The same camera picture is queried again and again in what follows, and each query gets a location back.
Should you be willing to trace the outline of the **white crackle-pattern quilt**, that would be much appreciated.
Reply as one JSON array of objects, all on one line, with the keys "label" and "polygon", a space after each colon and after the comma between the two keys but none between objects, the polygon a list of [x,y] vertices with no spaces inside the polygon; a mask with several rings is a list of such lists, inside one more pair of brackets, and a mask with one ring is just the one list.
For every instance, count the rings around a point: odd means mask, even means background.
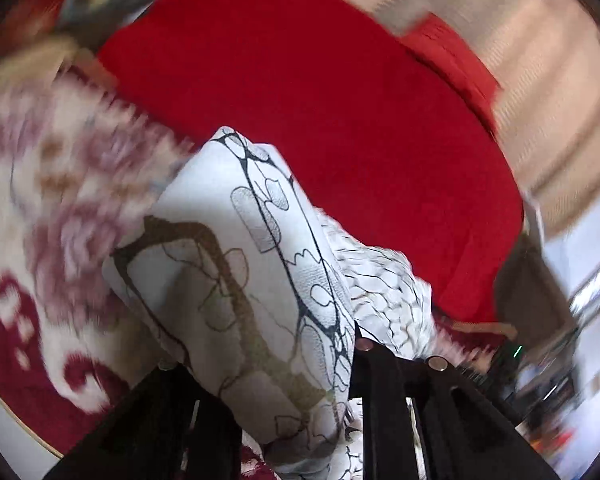
[{"label": "white crackle-pattern quilt", "polygon": [[354,342],[434,340],[431,288],[306,197],[276,148],[224,127],[106,261],[114,292],[218,396],[279,477],[358,479]]}]

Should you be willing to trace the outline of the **wooden crib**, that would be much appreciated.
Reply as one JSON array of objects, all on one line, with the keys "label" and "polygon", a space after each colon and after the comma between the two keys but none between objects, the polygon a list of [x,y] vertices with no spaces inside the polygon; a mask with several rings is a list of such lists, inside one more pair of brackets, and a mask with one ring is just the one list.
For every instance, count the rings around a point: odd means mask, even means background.
[{"label": "wooden crib", "polygon": [[516,341],[533,362],[577,328],[565,294],[526,233],[498,270],[494,302],[498,322],[513,326]]}]

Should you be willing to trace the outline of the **red duvet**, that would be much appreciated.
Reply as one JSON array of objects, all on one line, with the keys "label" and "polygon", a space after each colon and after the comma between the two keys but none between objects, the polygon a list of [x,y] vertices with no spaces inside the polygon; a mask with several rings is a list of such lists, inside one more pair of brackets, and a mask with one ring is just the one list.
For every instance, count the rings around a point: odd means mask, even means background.
[{"label": "red duvet", "polygon": [[449,318],[495,320],[524,221],[490,133],[452,87],[343,0],[156,0],[98,50],[120,96],[197,142],[274,145],[315,206],[403,252]]}]

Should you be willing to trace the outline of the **red pillow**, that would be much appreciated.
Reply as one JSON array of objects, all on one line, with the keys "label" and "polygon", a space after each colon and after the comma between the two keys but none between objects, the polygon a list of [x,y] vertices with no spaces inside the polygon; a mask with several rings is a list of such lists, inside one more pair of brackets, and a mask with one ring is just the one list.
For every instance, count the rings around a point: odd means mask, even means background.
[{"label": "red pillow", "polygon": [[400,43],[462,97],[494,138],[498,128],[494,105],[501,85],[468,43],[433,13],[412,26],[400,37]]}]

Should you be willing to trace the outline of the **floral plush blanket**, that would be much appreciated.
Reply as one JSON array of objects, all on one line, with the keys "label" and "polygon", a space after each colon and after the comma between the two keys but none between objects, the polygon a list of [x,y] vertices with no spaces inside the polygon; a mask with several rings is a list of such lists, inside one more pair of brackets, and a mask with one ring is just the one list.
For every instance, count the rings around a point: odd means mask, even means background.
[{"label": "floral plush blanket", "polygon": [[52,479],[145,479],[166,445],[136,416],[146,451],[96,428],[158,362],[158,342],[102,267],[161,185],[198,192],[184,151],[155,122],[69,73],[80,57],[50,37],[0,61],[0,396],[61,459]]}]

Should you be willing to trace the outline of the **beige dotted curtain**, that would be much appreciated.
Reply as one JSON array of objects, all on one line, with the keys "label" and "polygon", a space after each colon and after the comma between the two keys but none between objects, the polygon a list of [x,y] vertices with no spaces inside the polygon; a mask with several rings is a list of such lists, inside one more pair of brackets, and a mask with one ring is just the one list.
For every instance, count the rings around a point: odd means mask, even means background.
[{"label": "beige dotted curtain", "polygon": [[498,81],[496,136],[548,236],[600,197],[600,29],[578,0],[349,0],[396,34],[426,13]]}]

